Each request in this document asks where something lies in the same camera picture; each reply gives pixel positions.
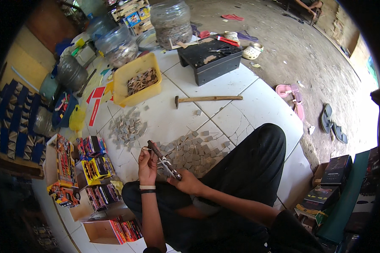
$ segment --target large plastic jar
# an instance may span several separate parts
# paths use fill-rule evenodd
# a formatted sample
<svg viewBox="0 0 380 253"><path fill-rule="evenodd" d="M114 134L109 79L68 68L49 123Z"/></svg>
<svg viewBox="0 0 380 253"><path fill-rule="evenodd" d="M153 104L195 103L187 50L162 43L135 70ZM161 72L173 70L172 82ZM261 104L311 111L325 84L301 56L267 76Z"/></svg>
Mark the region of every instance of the large plastic jar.
<svg viewBox="0 0 380 253"><path fill-rule="evenodd" d="M119 68L136 58L138 45L126 26L112 29L95 42L106 60Z"/></svg>
<svg viewBox="0 0 380 253"><path fill-rule="evenodd" d="M52 127L52 113L40 106L32 129L37 134L52 137L56 133Z"/></svg>
<svg viewBox="0 0 380 253"><path fill-rule="evenodd" d="M61 58L58 65L57 78L59 83L76 92L87 80L87 70L71 55Z"/></svg>
<svg viewBox="0 0 380 253"><path fill-rule="evenodd" d="M117 24L108 16L95 17L90 21L86 33L90 36L92 41L96 41L116 26Z"/></svg>
<svg viewBox="0 0 380 253"><path fill-rule="evenodd" d="M151 22L159 45L171 49L177 42L191 41L190 8L183 0L168 0L152 5Z"/></svg>

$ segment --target hammer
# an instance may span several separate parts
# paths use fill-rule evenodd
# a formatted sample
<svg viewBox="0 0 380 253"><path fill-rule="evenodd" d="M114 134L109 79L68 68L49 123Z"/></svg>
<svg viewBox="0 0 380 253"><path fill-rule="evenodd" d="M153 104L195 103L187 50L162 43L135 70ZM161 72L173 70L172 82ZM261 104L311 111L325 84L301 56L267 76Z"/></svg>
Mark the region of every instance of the hammer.
<svg viewBox="0 0 380 253"><path fill-rule="evenodd" d="M176 109L179 108L179 103L195 102L195 101L218 101L218 100L243 100L242 96L214 96L214 97L196 97L196 98L179 98L175 97Z"/></svg>

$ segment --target wooden hammer handle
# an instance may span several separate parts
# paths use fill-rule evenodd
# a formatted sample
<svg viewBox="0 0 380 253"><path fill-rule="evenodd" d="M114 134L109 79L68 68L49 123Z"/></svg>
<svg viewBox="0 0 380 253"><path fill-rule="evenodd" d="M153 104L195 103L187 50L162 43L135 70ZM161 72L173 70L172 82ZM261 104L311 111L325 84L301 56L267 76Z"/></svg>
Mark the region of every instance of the wooden hammer handle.
<svg viewBox="0 0 380 253"><path fill-rule="evenodd" d="M218 100L243 100L242 96L215 96L215 97L197 97L197 98L179 98L177 102L194 102L194 101L218 101Z"/></svg>

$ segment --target red utility knife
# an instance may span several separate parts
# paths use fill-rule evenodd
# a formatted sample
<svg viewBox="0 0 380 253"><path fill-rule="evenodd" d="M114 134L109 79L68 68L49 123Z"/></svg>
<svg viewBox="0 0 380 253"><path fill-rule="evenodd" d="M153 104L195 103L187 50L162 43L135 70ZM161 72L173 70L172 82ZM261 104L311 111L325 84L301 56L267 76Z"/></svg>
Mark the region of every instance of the red utility knife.
<svg viewBox="0 0 380 253"><path fill-rule="evenodd" d="M239 47L238 42L233 41L233 40L229 40L229 39L227 39L227 38L223 38L223 37L221 37L221 36L217 36L217 40L220 40L220 41L223 41L223 42L225 42L225 43L231 44L231 45L233 45L233 46Z"/></svg>

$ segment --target red flip-flop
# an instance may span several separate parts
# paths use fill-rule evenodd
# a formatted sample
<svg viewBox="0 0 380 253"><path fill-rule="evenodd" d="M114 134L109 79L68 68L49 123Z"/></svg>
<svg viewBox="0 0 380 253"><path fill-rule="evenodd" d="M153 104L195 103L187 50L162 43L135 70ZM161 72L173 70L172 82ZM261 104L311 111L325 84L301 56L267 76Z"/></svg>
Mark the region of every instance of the red flip-flop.
<svg viewBox="0 0 380 253"><path fill-rule="evenodd" d="M225 15L222 15L221 17L225 19L232 19L232 20L238 20L238 21L245 20L243 17L239 17L235 14L225 14Z"/></svg>
<svg viewBox="0 0 380 253"><path fill-rule="evenodd" d="M295 104L294 112L301 119L301 121L304 121L305 114L304 114L304 107L303 107L303 97L301 96L301 93L299 92L294 92L293 95L294 95L293 102Z"/></svg>
<svg viewBox="0 0 380 253"><path fill-rule="evenodd" d="M298 91L298 86L295 84L279 84L276 86L276 93L281 97L285 98L290 93L294 94L294 92Z"/></svg>

